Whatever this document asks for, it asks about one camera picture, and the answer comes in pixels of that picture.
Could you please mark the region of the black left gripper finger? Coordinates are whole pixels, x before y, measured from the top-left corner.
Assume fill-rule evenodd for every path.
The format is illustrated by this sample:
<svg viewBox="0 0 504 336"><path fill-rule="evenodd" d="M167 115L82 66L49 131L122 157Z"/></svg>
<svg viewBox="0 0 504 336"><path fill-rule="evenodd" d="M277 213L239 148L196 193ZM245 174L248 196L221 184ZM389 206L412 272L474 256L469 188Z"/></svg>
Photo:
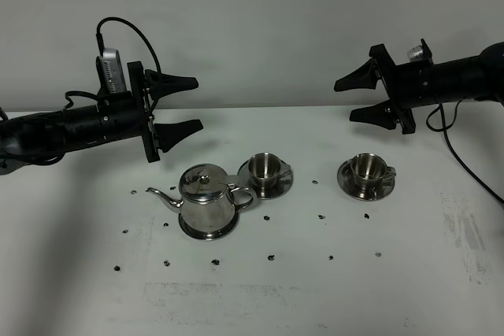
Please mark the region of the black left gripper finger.
<svg viewBox="0 0 504 336"><path fill-rule="evenodd" d="M201 131L203 125L201 120L188 120L178 124L155 124L154 131L157 136L159 149L167 153L176 144L185 138Z"/></svg>
<svg viewBox="0 0 504 336"><path fill-rule="evenodd" d="M151 96L168 96L198 88L198 81L195 77L158 75L158 72L149 69L145 71L145 76Z"/></svg>

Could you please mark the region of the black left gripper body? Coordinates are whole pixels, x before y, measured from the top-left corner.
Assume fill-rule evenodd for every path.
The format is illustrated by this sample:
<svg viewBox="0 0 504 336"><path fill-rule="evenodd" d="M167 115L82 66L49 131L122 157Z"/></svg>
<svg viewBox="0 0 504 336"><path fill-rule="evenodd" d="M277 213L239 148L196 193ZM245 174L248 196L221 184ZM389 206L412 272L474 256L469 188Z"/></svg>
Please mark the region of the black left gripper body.
<svg viewBox="0 0 504 336"><path fill-rule="evenodd" d="M160 156L154 133L154 108L149 99L150 86L145 70L140 61L127 63L127 67L132 97L135 101L135 108L139 113L137 125L143 140L146 158L149 163L157 162L160 160Z"/></svg>

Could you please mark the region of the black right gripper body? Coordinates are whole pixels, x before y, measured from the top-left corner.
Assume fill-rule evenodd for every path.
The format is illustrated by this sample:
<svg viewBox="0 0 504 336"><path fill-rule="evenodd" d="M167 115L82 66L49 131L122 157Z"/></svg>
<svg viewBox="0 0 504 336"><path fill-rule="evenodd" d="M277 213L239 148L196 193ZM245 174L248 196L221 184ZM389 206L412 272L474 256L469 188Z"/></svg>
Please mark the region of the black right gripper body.
<svg viewBox="0 0 504 336"><path fill-rule="evenodd" d="M424 82L428 81L428 71L433 66L432 52L425 40L421 39L419 45L425 48L426 58L402 65L393 61L384 44L372 46L369 51L369 56L376 60L396 122L404 135L416 131L412 108L422 106Z"/></svg>

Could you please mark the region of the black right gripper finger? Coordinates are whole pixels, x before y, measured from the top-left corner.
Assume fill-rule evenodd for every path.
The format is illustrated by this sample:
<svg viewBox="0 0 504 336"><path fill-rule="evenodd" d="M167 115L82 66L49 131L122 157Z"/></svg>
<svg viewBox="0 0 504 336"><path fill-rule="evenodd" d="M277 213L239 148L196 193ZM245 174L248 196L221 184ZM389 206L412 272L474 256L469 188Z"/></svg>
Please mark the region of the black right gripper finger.
<svg viewBox="0 0 504 336"><path fill-rule="evenodd" d="M356 89L375 90L379 79L380 73L376 65L376 60L370 58L351 74L336 80L334 91L343 92Z"/></svg>
<svg viewBox="0 0 504 336"><path fill-rule="evenodd" d="M350 112L350 122L371 124L387 130L396 129L396 118L389 101L354 109Z"/></svg>

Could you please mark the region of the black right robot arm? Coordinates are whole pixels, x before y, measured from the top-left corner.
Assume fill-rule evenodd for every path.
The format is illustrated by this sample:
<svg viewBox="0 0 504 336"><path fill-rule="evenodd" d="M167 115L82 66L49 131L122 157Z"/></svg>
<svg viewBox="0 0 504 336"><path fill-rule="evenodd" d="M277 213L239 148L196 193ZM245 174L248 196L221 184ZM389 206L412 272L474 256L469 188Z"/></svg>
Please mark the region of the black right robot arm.
<svg viewBox="0 0 504 336"><path fill-rule="evenodd" d="M503 103L503 44L493 44L479 55L435 64L425 41L409 54L409 62L394 63L385 45L372 46L369 60L351 74L336 80L334 91L371 89L384 84L388 100L354 109L350 121L388 130L397 126L413 134L412 109L460 100Z"/></svg>

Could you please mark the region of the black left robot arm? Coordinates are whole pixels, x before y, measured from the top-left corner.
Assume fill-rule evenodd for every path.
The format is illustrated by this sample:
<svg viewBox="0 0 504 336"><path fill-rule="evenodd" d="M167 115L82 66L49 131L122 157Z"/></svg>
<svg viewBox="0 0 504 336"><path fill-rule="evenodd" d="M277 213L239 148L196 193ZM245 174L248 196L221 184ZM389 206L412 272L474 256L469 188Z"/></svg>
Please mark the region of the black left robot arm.
<svg viewBox="0 0 504 336"><path fill-rule="evenodd" d="M198 88L194 77L171 76L146 70L138 61L128 64L130 90L112 94L102 85L97 94L69 91L67 105L58 111L16 118L1 115L1 173L24 166L49 166L64 155L111 142L140 137L148 162L159 161L185 138L201 131L200 120L157 124L159 99Z"/></svg>

